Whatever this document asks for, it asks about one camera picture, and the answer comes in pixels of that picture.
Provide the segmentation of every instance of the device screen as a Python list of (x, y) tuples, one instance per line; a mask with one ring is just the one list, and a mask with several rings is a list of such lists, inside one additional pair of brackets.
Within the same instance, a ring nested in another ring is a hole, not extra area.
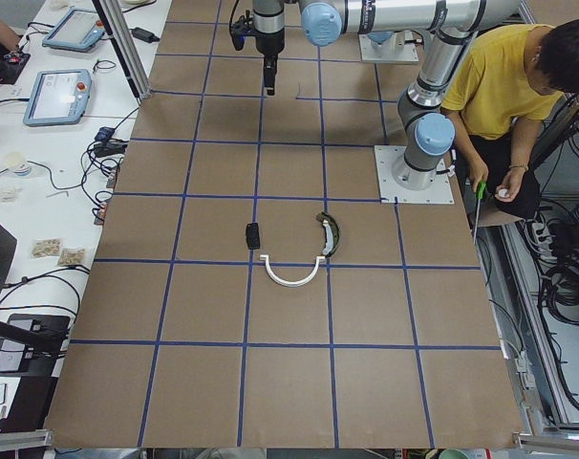
[(95, 26), (97, 20), (98, 16), (95, 12), (75, 11), (56, 31), (53, 40), (64, 43), (81, 43)]
[(79, 72), (47, 74), (41, 78), (32, 118), (66, 118), (75, 102)]

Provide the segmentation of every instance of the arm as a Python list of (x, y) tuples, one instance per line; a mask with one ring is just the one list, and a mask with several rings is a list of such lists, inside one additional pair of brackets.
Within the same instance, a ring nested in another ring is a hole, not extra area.
[(440, 108), (440, 111), (448, 119), (451, 120), (453, 126), (455, 127), (455, 146), (458, 148), (459, 152), (468, 162), (470, 168), (470, 182), (472, 182), (472, 191), (477, 192), (477, 187), (480, 181), (487, 181), (487, 176), (489, 175), (489, 169), (487, 164), (484, 163), (483, 159), (476, 150), (470, 137), (468, 136), (468, 131), (463, 124), (460, 112), (454, 110), (448, 110), (446, 108)]
[[(529, 164), (529, 157), (531, 150), (536, 143), (538, 133), (542, 127), (542, 122), (539, 120), (530, 120), (529, 118), (521, 117), (515, 122), (512, 129), (512, 138), (510, 144), (510, 165)], [(496, 188), (506, 188), (508, 196), (501, 198), (496, 194), (496, 198), (500, 201), (510, 202), (517, 196), (523, 176), (526, 173), (525, 167), (510, 167), (506, 173), (502, 183)]]
[(20, 37), (7, 24), (0, 20), (0, 43), (7, 48), (8, 51), (13, 51), (17, 48), (20, 42)]

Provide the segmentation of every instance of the mounting plate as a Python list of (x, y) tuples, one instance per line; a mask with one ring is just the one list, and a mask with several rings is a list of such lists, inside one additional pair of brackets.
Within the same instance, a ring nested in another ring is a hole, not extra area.
[[(394, 161), (404, 154), (405, 146), (401, 145), (376, 145), (376, 175), (378, 176), (378, 192), (381, 203), (407, 204), (455, 204), (451, 184), (446, 174), (434, 176), (430, 186), (422, 191), (401, 186), (392, 175)], [(444, 160), (440, 160), (437, 170), (444, 170)]]
[[(404, 32), (404, 40), (412, 40), (413, 35)], [(417, 49), (412, 43), (397, 46), (394, 38), (390, 38), (382, 45), (377, 45), (368, 35), (359, 35), (359, 49), (362, 52), (363, 62), (383, 62), (390, 64), (417, 64), (419, 57)]]

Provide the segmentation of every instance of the black monitor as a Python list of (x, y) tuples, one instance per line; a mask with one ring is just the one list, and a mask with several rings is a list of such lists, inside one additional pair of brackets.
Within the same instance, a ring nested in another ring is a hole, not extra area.
[[(0, 225), (0, 295), (16, 246), (15, 237)], [(66, 338), (68, 324), (68, 317), (21, 314), (12, 315), (8, 323), (0, 321), (0, 376), (52, 374), (54, 353)]]

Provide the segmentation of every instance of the hand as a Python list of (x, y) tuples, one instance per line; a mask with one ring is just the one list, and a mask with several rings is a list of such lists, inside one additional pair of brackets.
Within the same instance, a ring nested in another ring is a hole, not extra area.
[(476, 193), (481, 181), (486, 182), (489, 175), (489, 168), (487, 164), (481, 159), (477, 158), (475, 161), (469, 163), (470, 166), (470, 182), (472, 183), (472, 192)]
[[(519, 190), (521, 189), (521, 183), (523, 182), (523, 175), (525, 170), (522, 167), (513, 167), (508, 170), (502, 183), (496, 186), (496, 199), (504, 203), (509, 203), (517, 197)], [(501, 189), (507, 189), (505, 197), (500, 196), (498, 191)]]

